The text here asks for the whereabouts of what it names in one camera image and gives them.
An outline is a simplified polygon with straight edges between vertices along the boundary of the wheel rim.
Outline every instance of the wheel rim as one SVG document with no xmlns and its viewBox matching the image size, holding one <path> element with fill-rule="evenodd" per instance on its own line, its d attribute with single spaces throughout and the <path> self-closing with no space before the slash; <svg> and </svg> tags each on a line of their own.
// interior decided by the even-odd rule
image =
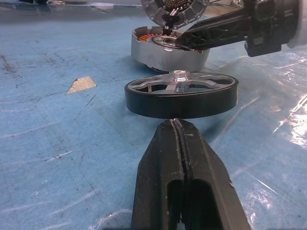
<svg viewBox="0 0 307 230">
<path fill-rule="evenodd" d="M 189 73 L 183 70 L 135 80 L 128 84 L 132 91 L 147 94 L 179 95 L 222 90 L 234 85 L 235 79 L 216 73 Z"/>
</svg>

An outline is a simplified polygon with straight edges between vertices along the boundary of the rubber tire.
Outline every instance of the rubber tire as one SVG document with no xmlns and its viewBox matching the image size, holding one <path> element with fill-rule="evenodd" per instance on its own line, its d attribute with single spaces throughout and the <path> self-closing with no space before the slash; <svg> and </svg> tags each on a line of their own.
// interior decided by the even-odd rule
<svg viewBox="0 0 307 230">
<path fill-rule="evenodd" d="M 227 88 L 182 94 L 139 92 L 129 89 L 130 83 L 125 86 L 126 106 L 131 112 L 147 117 L 161 119 L 206 117 L 226 112 L 237 104 L 239 83 L 237 79 Z"/>
</svg>

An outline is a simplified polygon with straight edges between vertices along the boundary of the black clamp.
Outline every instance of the black clamp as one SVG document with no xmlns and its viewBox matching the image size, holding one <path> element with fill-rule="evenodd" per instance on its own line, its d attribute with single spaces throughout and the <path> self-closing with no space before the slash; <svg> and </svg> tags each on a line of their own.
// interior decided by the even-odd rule
<svg viewBox="0 0 307 230">
<path fill-rule="evenodd" d="M 166 120 L 138 168 L 132 230 L 250 230 L 229 174 L 197 128 Z"/>
<path fill-rule="evenodd" d="M 298 0 L 243 0 L 244 8 L 200 21 L 176 40 L 184 48 L 205 50 L 246 41 L 250 57 L 278 52 L 295 35 Z"/>
</svg>

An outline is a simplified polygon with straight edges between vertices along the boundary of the black plastic part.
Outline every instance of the black plastic part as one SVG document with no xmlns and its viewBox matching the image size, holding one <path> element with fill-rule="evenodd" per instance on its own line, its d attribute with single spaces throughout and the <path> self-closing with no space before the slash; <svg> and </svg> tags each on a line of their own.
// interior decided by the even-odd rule
<svg viewBox="0 0 307 230">
<path fill-rule="evenodd" d="M 34 0 L 18 0 L 18 1 L 26 2 L 26 3 L 33 3 L 34 2 Z"/>
<path fill-rule="evenodd" d="M 162 119 L 206 117 L 226 112 L 237 104 L 237 79 L 223 89 L 176 94 L 135 91 L 128 88 L 130 83 L 125 86 L 127 108 L 142 116 Z"/>
<path fill-rule="evenodd" d="M 19 0 L 22 2 L 27 2 L 27 3 L 34 3 L 34 0 Z M 35 0 L 36 3 L 38 4 L 46 4 L 48 0 Z"/>
<path fill-rule="evenodd" d="M 138 168 L 132 230 L 250 230 L 229 174 L 197 128 L 166 120 Z"/>
<path fill-rule="evenodd" d="M 298 0 L 243 0 L 244 8 L 194 24 L 176 40 L 184 48 L 205 50 L 240 41 L 250 57 L 281 50 L 295 35 Z"/>
<path fill-rule="evenodd" d="M 178 16 L 170 16 L 169 14 L 162 15 L 162 18 L 164 21 L 166 21 L 166 24 L 169 28 L 173 28 L 174 24 L 180 20 Z"/>
<path fill-rule="evenodd" d="M 170 36 L 172 34 L 172 32 L 173 32 L 173 30 L 168 30 L 168 29 L 163 28 L 163 34 L 164 35 Z"/>
</svg>

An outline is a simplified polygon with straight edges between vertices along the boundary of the plastic sheet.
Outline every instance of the plastic sheet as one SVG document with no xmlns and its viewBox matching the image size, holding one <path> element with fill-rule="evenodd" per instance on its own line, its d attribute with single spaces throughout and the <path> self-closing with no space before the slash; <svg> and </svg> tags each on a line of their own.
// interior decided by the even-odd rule
<svg viewBox="0 0 307 230">
<path fill-rule="evenodd" d="M 161 120 L 123 87 L 156 73 L 130 58 L 140 8 L 0 2 L 0 229 L 128 228 L 137 165 Z M 225 163 L 255 230 L 307 229 L 307 50 L 211 49 L 239 79 L 231 111 L 190 120 Z M 66 94 L 77 78 L 97 85 Z"/>
</svg>

